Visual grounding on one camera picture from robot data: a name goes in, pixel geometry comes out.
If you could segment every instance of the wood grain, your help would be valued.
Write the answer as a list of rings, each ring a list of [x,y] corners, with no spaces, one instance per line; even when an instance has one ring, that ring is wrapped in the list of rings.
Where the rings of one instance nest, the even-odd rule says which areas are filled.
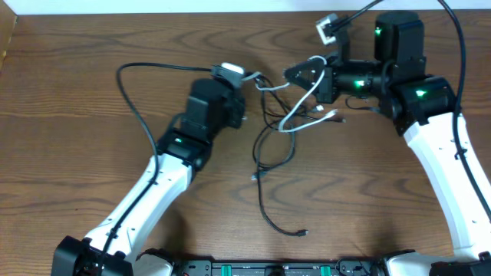
[[[155,61],[209,67],[223,61],[281,72],[321,46],[314,22],[327,12],[270,14],[69,15],[19,19],[0,77],[0,271],[48,274],[66,235],[83,238],[124,197],[150,157],[138,122],[122,101],[114,72],[123,63]],[[354,58],[372,59],[374,18],[350,30]],[[491,172],[491,12],[458,12],[466,34],[463,99],[468,129]],[[442,11],[423,11],[427,71],[455,86],[458,44]],[[124,83],[155,136],[184,109],[190,83],[203,73],[131,68]],[[347,123],[298,135],[298,152],[264,179],[265,204],[284,237],[262,220],[251,150],[263,128],[259,94],[244,87],[247,121],[224,130],[189,190],[161,219],[146,248],[217,259],[329,259],[414,248],[451,255],[447,224],[414,154],[389,120],[341,109]],[[302,92],[282,95],[291,102]],[[288,150],[277,136],[271,161]]]

